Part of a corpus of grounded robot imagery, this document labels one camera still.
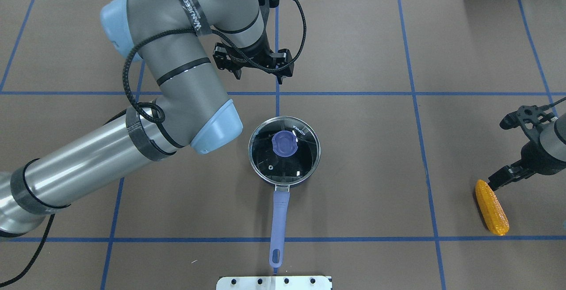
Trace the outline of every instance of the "corn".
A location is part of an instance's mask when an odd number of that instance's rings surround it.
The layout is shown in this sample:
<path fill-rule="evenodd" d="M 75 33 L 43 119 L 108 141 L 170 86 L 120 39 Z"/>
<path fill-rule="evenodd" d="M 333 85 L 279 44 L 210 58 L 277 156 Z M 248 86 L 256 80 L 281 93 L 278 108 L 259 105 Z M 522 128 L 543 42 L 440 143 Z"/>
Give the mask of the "corn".
<path fill-rule="evenodd" d="M 507 220 L 495 193 L 481 179 L 475 184 L 475 197 L 478 200 L 479 209 L 482 211 L 487 229 L 498 236 L 506 234 L 509 231 L 509 220 Z"/>

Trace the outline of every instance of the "blue joint cap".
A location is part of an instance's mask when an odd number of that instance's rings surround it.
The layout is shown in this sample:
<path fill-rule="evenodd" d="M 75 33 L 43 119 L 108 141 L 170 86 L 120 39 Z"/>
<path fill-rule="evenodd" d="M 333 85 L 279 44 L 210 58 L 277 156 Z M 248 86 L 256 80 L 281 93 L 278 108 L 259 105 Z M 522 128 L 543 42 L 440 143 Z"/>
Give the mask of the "blue joint cap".
<path fill-rule="evenodd" d="M 228 144 L 242 133 L 243 125 L 232 99 L 228 100 L 208 120 L 191 141 L 191 147 L 198 154 L 212 152 Z"/>
<path fill-rule="evenodd" d="M 297 137 L 291 131 L 279 131 L 271 139 L 273 151 L 280 157 L 290 157 L 298 149 Z"/>
<path fill-rule="evenodd" d="M 126 58 L 134 47 L 127 13 L 128 0 L 112 0 L 100 11 L 100 23 L 104 33 L 112 42 L 116 50 Z M 142 60 L 136 53 L 134 61 Z"/>

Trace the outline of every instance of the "purple handle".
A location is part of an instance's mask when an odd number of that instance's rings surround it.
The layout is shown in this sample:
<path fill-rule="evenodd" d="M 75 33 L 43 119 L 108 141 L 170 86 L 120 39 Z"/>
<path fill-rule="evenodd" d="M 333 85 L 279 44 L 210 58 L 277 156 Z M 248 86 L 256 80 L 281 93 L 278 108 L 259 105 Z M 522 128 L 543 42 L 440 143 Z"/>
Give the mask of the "purple handle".
<path fill-rule="evenodd" d="M 273 223 L 271 224 L 271 244 L 269 246 L 269 264 L 279 268 L 283 263 L 283 248 L 285 248 L 285 224 L 287 223 L 288 191 L 273 193 Z"/>

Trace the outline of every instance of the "gray robot arm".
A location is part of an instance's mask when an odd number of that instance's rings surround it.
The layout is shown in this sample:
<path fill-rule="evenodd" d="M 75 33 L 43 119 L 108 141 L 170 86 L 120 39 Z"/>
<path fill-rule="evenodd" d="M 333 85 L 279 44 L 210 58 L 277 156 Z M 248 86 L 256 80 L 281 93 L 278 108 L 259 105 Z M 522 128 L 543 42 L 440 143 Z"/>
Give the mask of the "gray robot arm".
<path fill-rule="evenodd" d="M 136 55 L 156 77 L 162 96 L 154 103 L 165 119 L 152 123 L 128 107 L 124 115 L 48 156 L 12 174 L 0 173 L 0 240 L 29 232 L 46 215 L 184 146 L 208 153 L 242 131 L 197 35 L 214 26 L 260 60 L 270 50 L 258 0 L 114 0 L 103 8 L 101 21 L 123 56 L 155 34 L 195 29 L 196 34 L 157 39 Z M 149 107 L 143 110 L 149 117 L 158 115 Z"/>

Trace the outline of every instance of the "purple knob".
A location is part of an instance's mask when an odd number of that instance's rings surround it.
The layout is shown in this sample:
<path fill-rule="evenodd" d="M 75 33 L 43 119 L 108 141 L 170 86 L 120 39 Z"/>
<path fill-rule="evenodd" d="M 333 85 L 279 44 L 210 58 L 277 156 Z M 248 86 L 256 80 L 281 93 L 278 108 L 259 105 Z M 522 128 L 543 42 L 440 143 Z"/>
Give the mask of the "purple knob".
<path fill-rule="evenodd" d="M 279 131 L 271 139 L 273 151 L 280 157 L 290 157 L 298 149 L 297 137 L 291 131 Z"/>

